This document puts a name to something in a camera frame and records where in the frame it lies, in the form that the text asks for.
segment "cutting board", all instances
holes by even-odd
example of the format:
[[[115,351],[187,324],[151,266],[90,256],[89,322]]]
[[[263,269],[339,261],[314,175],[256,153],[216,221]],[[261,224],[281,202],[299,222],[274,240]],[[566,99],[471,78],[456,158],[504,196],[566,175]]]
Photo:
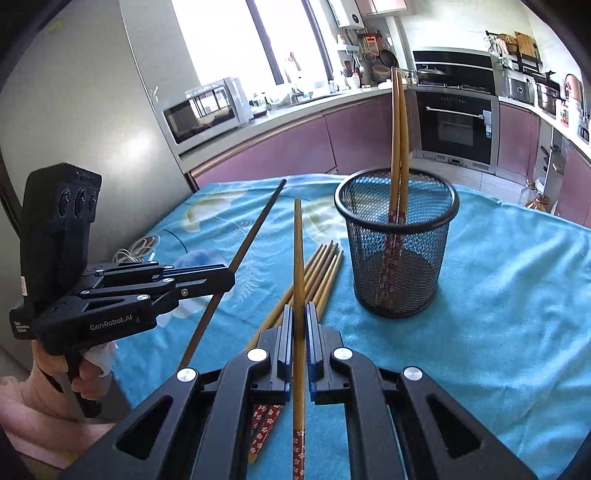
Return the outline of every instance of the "cutting board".
[[[515,38],[517,39],[517,46],[522,55],[528,55],[533,58],[537,58],[535,54],[534,39],[524,33],[515,32]]]

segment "black mesh pen holder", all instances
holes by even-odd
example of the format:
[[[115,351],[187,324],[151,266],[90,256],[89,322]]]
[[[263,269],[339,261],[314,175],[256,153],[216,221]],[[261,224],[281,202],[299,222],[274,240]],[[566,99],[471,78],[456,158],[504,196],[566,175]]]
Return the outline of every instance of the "black mesh pen holder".
[[[405,224],[388,223],[390,169],[370,168],[337,187],[335,206],[345,217],[355,296],[383,317],[403,318],[433,300],[449,222],[460,205],[446,180],[410,169]]]

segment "bowl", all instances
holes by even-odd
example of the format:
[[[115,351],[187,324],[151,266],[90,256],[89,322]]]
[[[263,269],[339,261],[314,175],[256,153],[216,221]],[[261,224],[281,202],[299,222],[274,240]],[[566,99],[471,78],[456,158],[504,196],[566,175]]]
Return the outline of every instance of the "bowl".
[[[392,78],[392,71],[384,65],[374,65],[371,70],[374,80],[378,83]]]

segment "water heater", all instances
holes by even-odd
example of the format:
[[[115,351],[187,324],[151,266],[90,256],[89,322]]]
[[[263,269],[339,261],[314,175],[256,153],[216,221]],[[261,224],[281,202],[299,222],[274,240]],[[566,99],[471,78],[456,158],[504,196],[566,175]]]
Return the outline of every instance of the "water heater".
[[[355,0],[329,0],[329,4],[340,28],[351,30],[365,28]]]

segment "silver screw head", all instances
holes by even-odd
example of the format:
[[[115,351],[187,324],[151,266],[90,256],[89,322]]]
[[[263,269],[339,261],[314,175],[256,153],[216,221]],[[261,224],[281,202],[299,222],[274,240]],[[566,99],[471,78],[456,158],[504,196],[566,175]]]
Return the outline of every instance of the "silver screw head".
[[[246,354],[251,362],[261,362],[267,358],[267,351],[263,348],[253,348]]]
[[[351,358],[353,356],[353,352],[351,350],[349,350],[348,348],[345,348],[344,346],[342,346],[340,348],[335,348],[333,355],[335,356],[335,358],[337,358],[339,360],[348,360],[349,358]]]
[[[423,372],[417,367],[406,367],[402,373],[406,378],[413,381],[421,380],[423,377]]]
[[[195,380],[196,376],[197,372],[192,368],[183,368],[182,370],[178,371],[177,380],[180,380],[181,382],[190,382]]]

